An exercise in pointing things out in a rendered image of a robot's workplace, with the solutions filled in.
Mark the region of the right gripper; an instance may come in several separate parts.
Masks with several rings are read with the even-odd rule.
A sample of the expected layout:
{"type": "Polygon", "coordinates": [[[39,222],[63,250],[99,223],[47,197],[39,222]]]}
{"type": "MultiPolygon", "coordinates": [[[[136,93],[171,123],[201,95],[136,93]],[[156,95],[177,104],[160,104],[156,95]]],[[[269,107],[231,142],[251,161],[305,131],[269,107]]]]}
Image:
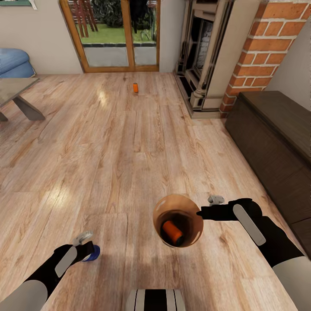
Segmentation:
{"type": "Polygon", "coordinates": [[[202,216],[203,219],[209,219],[214,221],[226,221],[221,215],[221,207],[223,204],[214,206],[202,206],[201,211],[197,212],[198,216],[202,216]]]}

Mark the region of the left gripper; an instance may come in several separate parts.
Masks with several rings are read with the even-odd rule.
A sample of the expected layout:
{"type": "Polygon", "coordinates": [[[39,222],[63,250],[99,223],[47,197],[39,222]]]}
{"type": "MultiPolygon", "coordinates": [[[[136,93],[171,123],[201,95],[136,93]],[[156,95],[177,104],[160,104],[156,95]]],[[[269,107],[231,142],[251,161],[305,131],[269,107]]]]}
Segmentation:
{"type": "Polygon", "coordinates": [[[81,250],[81,255],[80,255],[80,258],[77,262],[83,260],[86,256],[88,256],[89,254],[94,252],[94,247],[93,247],[92,241],[89,241],[89,242],[85,243],[84,245],[80,245],[78,247],[81,250]]]}

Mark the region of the robot trunk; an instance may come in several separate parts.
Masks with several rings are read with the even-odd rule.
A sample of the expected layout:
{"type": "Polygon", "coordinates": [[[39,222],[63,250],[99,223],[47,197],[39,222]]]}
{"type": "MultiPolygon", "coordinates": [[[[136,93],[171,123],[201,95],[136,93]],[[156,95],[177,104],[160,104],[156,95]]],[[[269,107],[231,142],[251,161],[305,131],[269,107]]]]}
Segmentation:
{"type": "Polygon", "coordinates": [[[125,311],[186,311],[180,289],[131,289],[125,311]]]}

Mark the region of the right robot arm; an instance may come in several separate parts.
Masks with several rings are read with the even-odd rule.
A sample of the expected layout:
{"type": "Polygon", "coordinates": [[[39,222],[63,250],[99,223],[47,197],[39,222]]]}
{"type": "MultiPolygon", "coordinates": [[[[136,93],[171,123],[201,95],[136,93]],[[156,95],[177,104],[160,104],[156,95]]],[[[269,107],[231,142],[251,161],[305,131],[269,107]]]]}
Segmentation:
{"type": "Polygon", "coordinates": [[[298,311],[311,311],[311,262],[251,198],[223,204],[211,195],[198,216],[214,221],[239,221],[282,283],[298,311]]]}

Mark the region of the trash can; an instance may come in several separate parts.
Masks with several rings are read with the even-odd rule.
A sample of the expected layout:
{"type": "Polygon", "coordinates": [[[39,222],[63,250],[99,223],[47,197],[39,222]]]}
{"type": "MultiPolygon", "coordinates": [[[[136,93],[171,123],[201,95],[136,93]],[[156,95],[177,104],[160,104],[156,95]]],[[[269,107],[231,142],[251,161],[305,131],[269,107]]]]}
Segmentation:
{"type": "Polygon", "coordinates": [[[190,198],[171,194],[162,198],[153,211],[153,225],[156,233],[163,243],[171,248],[188,248],[193,246],[201,238],[204,228],[202,216],[197,204],[190,198]],[[184,234],[185,240],[181,246],[174,245],[167,235],[162,231],[166,221],[172,221],[184,234]]]}

